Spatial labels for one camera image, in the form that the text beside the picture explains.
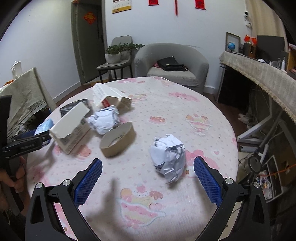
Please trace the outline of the black monitor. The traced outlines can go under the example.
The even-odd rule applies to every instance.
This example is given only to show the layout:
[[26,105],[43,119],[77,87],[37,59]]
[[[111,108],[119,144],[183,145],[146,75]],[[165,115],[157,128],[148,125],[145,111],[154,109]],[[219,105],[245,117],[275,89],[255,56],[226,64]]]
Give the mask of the black monitor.
[[283,58],[285,39],[278,36],[258,35],[255,56],[267,63]]

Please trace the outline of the grey dining chair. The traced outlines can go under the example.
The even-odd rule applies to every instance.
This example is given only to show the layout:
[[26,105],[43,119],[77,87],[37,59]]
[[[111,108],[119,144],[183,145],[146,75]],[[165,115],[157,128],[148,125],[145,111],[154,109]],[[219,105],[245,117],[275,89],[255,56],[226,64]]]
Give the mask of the grey dining chair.
[[111,45],[107,47],[105,59],[106,63],[96,67],[100,83],[103,83],[103,72],[113,71],[115,80],[117,80],[116,70],[120,70],[120,78],[123,78],[123,69],[128,67],[130,76],[133,78],[132,72],[132,54],[128,49],[132,44],[132,37],[130,35],[115,37]]

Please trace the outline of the pink cartoon tablecloth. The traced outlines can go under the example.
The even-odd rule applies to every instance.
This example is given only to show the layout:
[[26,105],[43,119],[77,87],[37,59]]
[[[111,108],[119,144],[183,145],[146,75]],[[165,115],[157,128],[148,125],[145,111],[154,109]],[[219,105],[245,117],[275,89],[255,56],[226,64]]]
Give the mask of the pink cartoon tablecloth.
[[[216,210],[193,170],[197,156],[222,176],[236,178],[238,151],[232,126],[203,95],[160,77],[114,81],[132,100],[120,117],[137,134],[120,155],[106,158],[101,138],[89,131],[70,154],[55,142],[29,154],[27,185],[58,185],[98,158],[102,175],[80,211],[101,240],[195,240]],[[166,183],[151,161],[155,137],[171,133],[186,149],[186,166]]]

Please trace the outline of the small blue globe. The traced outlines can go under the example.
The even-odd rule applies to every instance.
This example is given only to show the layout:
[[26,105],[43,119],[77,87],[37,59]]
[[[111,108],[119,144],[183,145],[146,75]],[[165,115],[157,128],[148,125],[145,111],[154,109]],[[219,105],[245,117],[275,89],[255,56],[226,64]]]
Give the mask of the small blue globe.
[[233,42],[228,42],[227,48],[229,52],[233,52],[235,50],[235,44]]

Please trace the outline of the white red SanDisk box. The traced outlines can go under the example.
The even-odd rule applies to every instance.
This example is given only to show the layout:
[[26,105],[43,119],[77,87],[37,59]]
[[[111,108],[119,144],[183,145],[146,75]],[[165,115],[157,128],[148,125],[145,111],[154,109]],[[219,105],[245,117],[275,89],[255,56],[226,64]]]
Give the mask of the white red SanDisk box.
[[130,108],[132,99],[122,91],[106,84],[96,83],[92,87],[93,101],[96,106],[104,108],[114,105],[117,109]]

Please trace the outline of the white kettle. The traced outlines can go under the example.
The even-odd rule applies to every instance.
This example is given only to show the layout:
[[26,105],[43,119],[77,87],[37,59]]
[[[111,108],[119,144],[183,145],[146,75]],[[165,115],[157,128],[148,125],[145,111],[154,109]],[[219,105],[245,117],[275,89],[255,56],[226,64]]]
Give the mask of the white kettle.
[[11,74],[13,79],[18,78],[23,74],[21,61],[15,61],[15,63],[11,66]]

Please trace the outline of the wall calendar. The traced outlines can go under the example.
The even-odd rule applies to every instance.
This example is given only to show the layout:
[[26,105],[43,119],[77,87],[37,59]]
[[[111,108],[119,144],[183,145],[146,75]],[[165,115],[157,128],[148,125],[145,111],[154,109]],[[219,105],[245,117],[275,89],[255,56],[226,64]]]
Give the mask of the wall calendar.
[[131,0],[113,0],[112,1],[112,13],[120,13],[122,11],[129,11],[132,9]]

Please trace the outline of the white paper ball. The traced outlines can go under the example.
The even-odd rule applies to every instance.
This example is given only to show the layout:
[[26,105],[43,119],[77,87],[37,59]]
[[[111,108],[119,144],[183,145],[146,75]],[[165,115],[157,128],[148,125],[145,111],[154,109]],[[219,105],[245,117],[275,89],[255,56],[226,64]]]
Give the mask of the white paper ball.
[[164,176],[167,184],[180,179],[186,164],[186,149],[178,138],[171,133],[155,137],[149,153],[155,170]]

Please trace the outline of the dark green door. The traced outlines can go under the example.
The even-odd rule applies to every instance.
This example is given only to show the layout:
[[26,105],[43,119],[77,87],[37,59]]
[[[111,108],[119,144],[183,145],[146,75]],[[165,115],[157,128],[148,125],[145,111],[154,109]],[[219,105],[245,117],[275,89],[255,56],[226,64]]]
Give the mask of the dark green door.
[[82,84],[99,77],[105,63],[101,1],[73,1],[71,29],[76,66]]

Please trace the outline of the potted green plant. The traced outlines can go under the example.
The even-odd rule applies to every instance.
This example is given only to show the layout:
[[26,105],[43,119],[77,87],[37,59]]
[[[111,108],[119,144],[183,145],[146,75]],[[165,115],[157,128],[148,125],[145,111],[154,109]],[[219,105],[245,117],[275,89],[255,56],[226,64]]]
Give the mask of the potted green plant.
[[107,64],[119,63],[121,60],[127,60],[133,50],[139,50],[143,44],[119,43],[109,46],[106,50],[105,59]]

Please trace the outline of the framed picture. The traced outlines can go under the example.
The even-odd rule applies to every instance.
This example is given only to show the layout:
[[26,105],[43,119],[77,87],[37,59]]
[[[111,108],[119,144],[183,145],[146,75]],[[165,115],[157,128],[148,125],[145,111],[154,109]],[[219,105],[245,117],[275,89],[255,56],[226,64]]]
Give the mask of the framed picture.
[[240,50],[240,36],[235,35],[233,33],[226,32],[226,37],[225,37],[225,51],[229,52],[227,48],[228,42],[233,42],[235,44],[235,50],[233,52],[239,53]]

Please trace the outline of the beige patterned tablecloth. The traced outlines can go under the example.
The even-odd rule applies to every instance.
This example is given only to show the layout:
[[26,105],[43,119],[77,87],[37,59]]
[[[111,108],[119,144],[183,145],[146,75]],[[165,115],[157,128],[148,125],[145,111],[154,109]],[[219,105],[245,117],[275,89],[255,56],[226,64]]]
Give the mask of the beige patterned tablecloth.
[[8,137],[16,135],[38,111],[57,106],[46,89],[37,68],[32,68],[1,89],[1,96],[11,95]]

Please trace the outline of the red wall banner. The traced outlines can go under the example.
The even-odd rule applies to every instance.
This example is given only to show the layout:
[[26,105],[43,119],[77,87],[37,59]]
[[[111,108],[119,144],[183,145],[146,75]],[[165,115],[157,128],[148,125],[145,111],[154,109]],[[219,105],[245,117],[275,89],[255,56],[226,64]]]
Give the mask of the red wall banner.
[[195,8],[205,10],[205,1],[204,0],[195,0]]

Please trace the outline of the white torn carton box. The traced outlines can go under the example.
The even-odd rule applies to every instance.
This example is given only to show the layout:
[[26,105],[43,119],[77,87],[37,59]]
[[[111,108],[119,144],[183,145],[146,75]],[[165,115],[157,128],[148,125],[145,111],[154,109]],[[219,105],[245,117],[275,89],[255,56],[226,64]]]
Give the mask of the white torn carton box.
[[83,103],[79,103],[49,130],[49,135],[65,154],[69,154],[90,130],[85,118],[89,111]]

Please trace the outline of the black handbag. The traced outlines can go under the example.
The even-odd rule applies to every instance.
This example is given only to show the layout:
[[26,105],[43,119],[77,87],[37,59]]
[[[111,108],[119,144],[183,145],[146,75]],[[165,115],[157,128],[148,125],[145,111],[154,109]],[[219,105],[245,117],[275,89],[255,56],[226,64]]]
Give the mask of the black handbag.
[[162,68],[166,72],[188,70],[188,68],[184,64],[178,63],[174,58],[174,56],[170,56],[170,57],[158,60],[157,64],[160,68]]

